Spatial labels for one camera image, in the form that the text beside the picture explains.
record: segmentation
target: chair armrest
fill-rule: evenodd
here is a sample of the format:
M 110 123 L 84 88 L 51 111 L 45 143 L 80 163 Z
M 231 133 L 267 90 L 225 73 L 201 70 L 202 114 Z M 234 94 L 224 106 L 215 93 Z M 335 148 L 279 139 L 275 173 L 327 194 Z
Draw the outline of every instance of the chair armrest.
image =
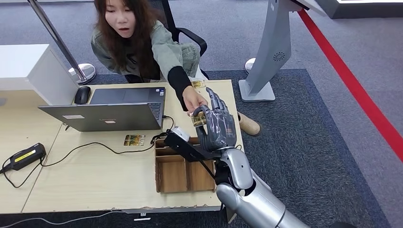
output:
M 199 37 L 198 35 L 194 34 L 192 31 L 186 28 L 176 28 L 178 33 L 183 33 L 194 42 L 196 42 L 200 46 L 200 56 L 202 56 L 207 50 L 207 43 L 204 39 Z

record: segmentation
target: woman's right hand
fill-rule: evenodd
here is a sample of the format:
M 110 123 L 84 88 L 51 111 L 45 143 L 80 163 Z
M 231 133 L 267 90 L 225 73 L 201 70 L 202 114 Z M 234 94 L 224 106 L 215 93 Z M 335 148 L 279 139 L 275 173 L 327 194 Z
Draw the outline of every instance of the woman's right hand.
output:
M 198 94 L 191 85 L 184 89 L 182 96 L 185 106 L 188 109 L 188 114 L 193 113 L 196 108 L 202 105 L 209 104 L 207 100 L 204 99 L 202 95 Z

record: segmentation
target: gray carpet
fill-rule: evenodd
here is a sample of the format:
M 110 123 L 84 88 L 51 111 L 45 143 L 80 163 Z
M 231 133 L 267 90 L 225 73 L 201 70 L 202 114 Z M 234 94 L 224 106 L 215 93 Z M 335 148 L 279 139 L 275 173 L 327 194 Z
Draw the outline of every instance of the gray carpet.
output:
M 306 70 L 281 70 L 271 81 L 276 101 L 270 103 L 241 101 L 237 82 L 246 76 L 243 71 L 207 73 L 211 79 L 232 79 L 238 110 L 264 127 L 259 137 L 242 136 L 245 152 L 251 167 L 292 213 L 313 228 L 335 221 L 359 228 L 390 227 Z M 92 83 L 124 82 L 119 75 L 99 75 Z M 65 221 L 101 213 L 0 215 L 0 226 L 33 216 Z M 150 214 L 150 221 L 133 222 L 136 216 L 114 214 L 60 227 L 226 227 L 218 212 Z M 34 221 L 15 227 L 53 226 Z M 238 218 L 229 227 L 247 226 Z

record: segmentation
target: speaker grille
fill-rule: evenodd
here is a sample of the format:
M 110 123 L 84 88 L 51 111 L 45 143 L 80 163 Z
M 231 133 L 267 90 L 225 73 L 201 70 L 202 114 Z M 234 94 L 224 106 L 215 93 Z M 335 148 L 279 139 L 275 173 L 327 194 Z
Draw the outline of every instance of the speaker grille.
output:
M 286 57 L 286 54 L 282 51 L 279 51 L 276 54 L 274 54 L 273 60 L 278 62 L 278 61 L 283 60 L 285 57 Z

